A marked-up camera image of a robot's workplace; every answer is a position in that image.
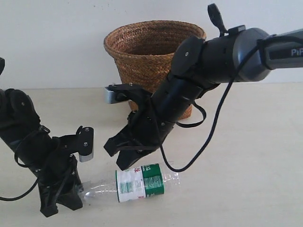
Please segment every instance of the table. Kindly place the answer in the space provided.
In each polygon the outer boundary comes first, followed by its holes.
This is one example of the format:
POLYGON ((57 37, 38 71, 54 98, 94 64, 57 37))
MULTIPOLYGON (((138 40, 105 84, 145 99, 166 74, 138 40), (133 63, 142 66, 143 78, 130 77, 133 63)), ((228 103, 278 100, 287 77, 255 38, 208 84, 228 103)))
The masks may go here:
MULTIPOLYGON (((169 161, 183 167, 204 143, 226 85, 197 101, 207 120, 193 129, 178 126, 164 143, 169 161)), ((103 149, 126 124, 127 103, 108 105, 103 89, 25 90, 51 136, 73 134, 80 125, 95 129, 95 156, 78 163, 83 182, 117 169, 103 149)), ((0 202, 2 227, 277 227, 303 225, 303 83, 234 84, 223 105, 214 138, 194 165, 180 174, 180 188, 134 202, 84 206, 45 218, 37 188, 16 202, 0 202)), ((201 119, 194 109, 183 123, 201 119)), ((0 141, 0 194, 14 197, 35 177, 14 162, 0 141)), ((136 166, 162 163, 160 151, 136 166)))

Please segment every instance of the green and white label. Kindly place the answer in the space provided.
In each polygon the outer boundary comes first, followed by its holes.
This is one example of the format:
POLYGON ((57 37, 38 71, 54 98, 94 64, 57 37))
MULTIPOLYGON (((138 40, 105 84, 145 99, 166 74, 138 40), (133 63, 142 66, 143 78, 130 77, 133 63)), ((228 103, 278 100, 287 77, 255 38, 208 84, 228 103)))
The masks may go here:
POLYGON ((116 185, 119 202, 164 194, 159 164, 116 171, 116 185))

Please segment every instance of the woven basket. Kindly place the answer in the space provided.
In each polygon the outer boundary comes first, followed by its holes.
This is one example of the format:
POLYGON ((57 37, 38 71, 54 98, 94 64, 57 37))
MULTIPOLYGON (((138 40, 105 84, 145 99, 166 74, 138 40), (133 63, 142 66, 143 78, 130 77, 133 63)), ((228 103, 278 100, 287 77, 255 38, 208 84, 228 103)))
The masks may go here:
MULTIPOLYGON (((104 48, 115 60, 122 83, 141 85, 154 93, 170 70, 174 52, 191 35, 206 38, 196 25, 168 20, 145 21, 117 28, 104 39, 104 48)), ((137 110, 129 102, 131 110, 137 110)), ((180 119, 191 116, 190 106, 180 119)))

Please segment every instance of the plastic bottle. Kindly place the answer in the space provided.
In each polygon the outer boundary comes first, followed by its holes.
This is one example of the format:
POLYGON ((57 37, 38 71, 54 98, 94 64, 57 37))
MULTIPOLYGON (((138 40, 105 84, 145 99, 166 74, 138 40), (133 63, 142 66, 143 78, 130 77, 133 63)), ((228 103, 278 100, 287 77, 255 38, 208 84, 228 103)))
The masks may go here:
POLYGON ((79 190, 84 203, 125 202, 178 190, 179 174, 165 164, 151 164, 103 173, 97 182, 85 182, 79 190))

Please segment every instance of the white wall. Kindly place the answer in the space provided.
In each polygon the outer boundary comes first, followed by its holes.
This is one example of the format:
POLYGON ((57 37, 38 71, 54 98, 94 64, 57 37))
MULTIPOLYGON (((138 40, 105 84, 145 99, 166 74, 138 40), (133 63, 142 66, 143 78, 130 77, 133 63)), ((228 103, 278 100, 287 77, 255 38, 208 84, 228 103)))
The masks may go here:
MULTIPOLYGON (((207 15, 216 3, 226 27, 245 24, 279 34, 303 27, 302 0, 2 0, 1 88, 104 87, 119 83, 103 39, 129 23, 169 19, 218 35, 207 15)), ((303 81, 303 70, 276 70, 264 82, 303 81)))

